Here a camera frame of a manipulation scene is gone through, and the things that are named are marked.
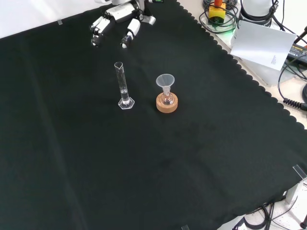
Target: round wooden block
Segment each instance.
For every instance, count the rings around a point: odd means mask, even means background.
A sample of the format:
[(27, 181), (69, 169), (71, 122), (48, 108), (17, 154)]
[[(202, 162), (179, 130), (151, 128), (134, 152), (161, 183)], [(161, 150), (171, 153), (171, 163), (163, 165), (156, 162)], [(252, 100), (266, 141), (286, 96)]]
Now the round wooden block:
[(174, 97), (174, 103), (172, 104), (162, 104), (161, 101), (160, 101), (160, 98), (161, 98), (161, 95), (163, 93), (159, 94), (155, 100), (156, 104), (157, 104), (157, 109), (162, 112), (162, 113), (165, 113), (165, 114), (168, 114), (168, 113), (172, 113), (174, 112), (177, 107), (178, 107), (178, 98), (175, 94), (172, 93), (173, 97)]

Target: white card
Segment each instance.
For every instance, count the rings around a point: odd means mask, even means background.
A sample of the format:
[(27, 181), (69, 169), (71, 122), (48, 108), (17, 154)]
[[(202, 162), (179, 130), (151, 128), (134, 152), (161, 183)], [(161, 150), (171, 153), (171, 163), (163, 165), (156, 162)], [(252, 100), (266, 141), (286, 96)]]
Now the white card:
[(230, 54), (281, 70), (295, 38), (295, 34), (239, 21)]

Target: red cap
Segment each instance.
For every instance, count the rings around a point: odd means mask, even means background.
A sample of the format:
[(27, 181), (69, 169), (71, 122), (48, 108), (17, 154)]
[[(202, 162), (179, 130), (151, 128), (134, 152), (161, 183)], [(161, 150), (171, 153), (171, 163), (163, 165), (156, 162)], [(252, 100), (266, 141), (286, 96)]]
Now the red cap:
[(214, 5), (215, 6), (221, 6), (223, 3), (223, 0), (214, 0)]

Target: hexagonal base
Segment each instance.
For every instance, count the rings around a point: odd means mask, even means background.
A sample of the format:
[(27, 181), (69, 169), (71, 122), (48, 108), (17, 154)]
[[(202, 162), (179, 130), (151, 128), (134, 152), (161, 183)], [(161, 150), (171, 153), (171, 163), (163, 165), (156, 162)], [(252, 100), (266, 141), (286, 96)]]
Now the hexagonal base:
[(120, 101), (119, 101), (119, 103), (118, 103), (119, 107), (120, 107), (121, 109), (131, 109), (131, 108), (133, 107), (135, 101), (134, 101), (131, 97), (130, 97), (129, 99), (130, 99), (129, 104), (124, 104), (124, 103), (123, 103), (123, 99), (121, 98)]

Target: cable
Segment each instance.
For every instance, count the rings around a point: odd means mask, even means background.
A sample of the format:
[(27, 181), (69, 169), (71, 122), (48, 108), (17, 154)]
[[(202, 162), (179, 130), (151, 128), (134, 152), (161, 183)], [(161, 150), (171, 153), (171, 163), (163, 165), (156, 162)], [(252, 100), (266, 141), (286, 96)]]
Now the cable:
[(240, 0), (241, 3), (241, 12), (240, 12), (240, 20), (243, 21), (248, 21), (248, 22), (252, 22), (255, 24), (260, 24), (260, 25), (265, 25), (265, 26), (270, 26), (272, 23), (272, 18), (274, 16), (274, 13), (276, 12), (276, 9), (278, 7), (278, 0), (272, 0), (272, 6), (269, 8), (269, 13), (267, 15), (264, 16), (252, 16), (250, 14), (248, 14), (244, 7), (243, 7), (243, 2), (242, 0)]
[(283, 229), (290, 230), (290, 229), (276, 223), (274, 220), (276, 218), (281, 217), (282, 215), (286, 214), (287, 212), (289, 212), (293, 208), (294, 204), (296, 203), (297, 198), (298, 197), (296, 197), (294, 203), (291, 205), (291, 207), (286, 212), (284, 212), (283, 214), (280, 214), (280, 215), (278, 215), (277, 217), (274, 217), (274, 218), (273, 218), (273, 213), (274, 213), (275, 203), (264, 204), (260, 208), (256, 209), (255, 211), (247, 213), (247, 215), (248, 215), (248, 214), (255, 213), (256, 211), (262, 210), (264, 212), (264, 221), (261, 224), (252, 225), (252, 224), (249, 224), (246, 221), (246, 219), (244, 218), (244, 223), (245, 223), (246, 227), (249, 228), (249, 229), (252, 229), (252, 230), (260, 230), (262, 228), (264, 228), (264, 230), (269, 230), (270, 226), (271, 226), (271, 221), (272, 221), (275, 224), (277, 224), (278, 226), (282, 227)]
[(284, 21), (284, 0), (283, 0), (283, 20), (282, 20), (282, 24), (283, 24), (283, 21)]
[(298, 109), (301, 109), (303, 111), (307, 111), (307, 103), (300, 103), (300, 102), (296, 102), (296, 101), (292, 101), (292, 100), (289, 100), (288, 98), (285, 98), (282, 94), (282, 91), (280, 89), (280, 79), (282, 78), (282, 75), (283, 75), (283, 72), (286, 70), (287, 67), (289, 67), (290, 64), (292, 64), (293, 62), (295, 62), (296, 60), (298, 60), (299, 58), (302, 58), (302, 57), (305, 57), (307, 56), (307, 54), (304, 54), (304, 55), (300, 55), (296, 58), (294, 58), (292, 61), (290, 61), (289, 63), (286, 63), (286, 66), (283, 68), (281, 74), (279, 75), (279, 79), (278, 79), (278, 84), (277, 84), (277, 87), (278, 87), (278, 91), (279, 91), (279, 94), (281, 95), (281, 97), (283, 98), (283, 103), (285, 104), (288, 104), (294, 108), (298, 108)]
[(280, 214), (280, 215), (277, 216), (277, 217), (274, 217), (272, 220), (277, 219), (278, 217), (281, 217), (282, 215), (284, 215), (284, 214), (286, 214), (288, 211), (290, 211), (290, 210), (293, 208), (293, 206), (295, 205), (295, 203), (296, 203), (296, 201), (297, 201), (297, 198), (298, 198), (298, 196), (296, 197), (295, 202), (291, 205), (291, 207), (290, 207), (287, 211), (285, 211), (283, 214)]
[(300, 40), (302, 40), (303, 42), (305, 42), (307, 44), (307, 41), (305, 41), (303, 38), (301, 38), (300, 36), (298, 36), (296, 33), (294, 33), (292, 30), (288, 29), (287, 27), (285, 27), (284, 25), (282, 25), (286, 30), (290, 31), (291, 33), (293, 33), (294, 35), (296, 35)]
[(264, 205), (261, 206), (261, 210), (264, 212), (264, 220), (263, 220), (263, 222), (261, 224), (252, 225), (252, 224), (248, 223), (246, 221), (246, 219), (244, 218), (244, 223), (245, 223), (246, 227), (248, 227), (249, 229), (252, 229), (252, 230), (260, 230), (260, 229), (264, 228), (267, 225), (267, 223), (268, 223), (268, 221), (270, 219), (269, 213), (268, 213), (268, 211), (267, 211), (267, 209), (266, 209), (266, 207)]
[[(199, 21), (201, 23), (201, 25), (206, 29), (208, 30), (209, 32), (213, 33), (213, 34), (224, 34), (224, 33), (228, 33), (230, 31), (234, 31), (234, 29), (236, 28), (236, 24), (238, 23), (239, 19), (238, 17), (236, 16), (236, 14), (238, 13), (239, 9), (236, 7), (236, 4), (237, 4), (237, 0), (227, 0), (225, 1), (224, 3), (226, 3), (226, 9), (222, 8), (222, 7), (219, 7), (219, 6), (215, 6), (214, 5), (214, 2), (211, 2), (210, 0), (203, 0), (202, 4), (204, 6), (204, 13), (202, 13), (200, 16), (199, 16)], [(207, 12), (209, 11), (209, 8), (213, 6), (215, 8), (218, 8), (218, 9), (222, 9), (224, 11), (226, 11), (226, 15), (230, 15), (230, 19), (227, 21), (227, 22), (224, 22), (224, 23), (218, 23), (218, 22), (215, 22), (215, 21), (212, 21)], [(206, 18), (208, 19), (208, 22), (209, 23), (212, 23), (213, 27), (232, 27), (231, 29), (229, 30), (224, 30), (224, 31), (213, 31), (208, 25), (206, 25), (202, 20), (201, 20), (201, 17), (205, 15)]]

